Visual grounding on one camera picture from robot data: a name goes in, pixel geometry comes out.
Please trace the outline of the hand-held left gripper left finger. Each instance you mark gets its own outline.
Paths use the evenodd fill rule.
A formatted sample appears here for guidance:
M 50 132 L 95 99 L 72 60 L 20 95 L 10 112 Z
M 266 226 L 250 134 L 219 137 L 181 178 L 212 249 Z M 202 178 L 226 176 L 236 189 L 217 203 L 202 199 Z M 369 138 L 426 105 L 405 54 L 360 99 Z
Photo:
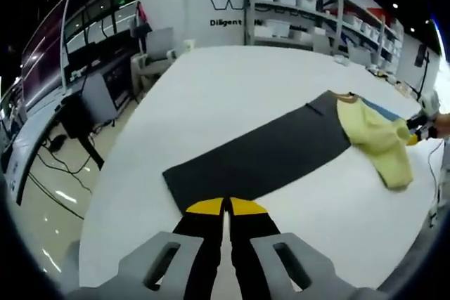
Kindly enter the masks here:
M 159 232 L 125 256 L 118 275 L 135 282 L 135 299 L 210 299 L 221 261 L 222 197 L 187 208 L 172 232 Z

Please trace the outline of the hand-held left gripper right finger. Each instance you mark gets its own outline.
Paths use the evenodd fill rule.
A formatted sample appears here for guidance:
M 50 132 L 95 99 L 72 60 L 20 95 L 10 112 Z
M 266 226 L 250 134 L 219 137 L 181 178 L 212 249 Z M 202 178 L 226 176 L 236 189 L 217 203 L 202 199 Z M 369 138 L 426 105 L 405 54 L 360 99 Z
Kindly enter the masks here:
M 231 260 L 244 299 L 334 299 L 335 270 L 327 257 L 282 233 L 256 202 L 229 198 Z

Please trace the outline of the person's right hand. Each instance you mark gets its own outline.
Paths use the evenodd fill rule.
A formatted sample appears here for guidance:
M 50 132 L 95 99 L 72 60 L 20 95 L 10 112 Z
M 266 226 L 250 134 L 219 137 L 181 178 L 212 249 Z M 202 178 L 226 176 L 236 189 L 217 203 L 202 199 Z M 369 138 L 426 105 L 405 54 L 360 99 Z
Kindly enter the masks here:
M 450 135 L 450 114 L 438 113 L 429 131 L 431 138 L 448 138 Z

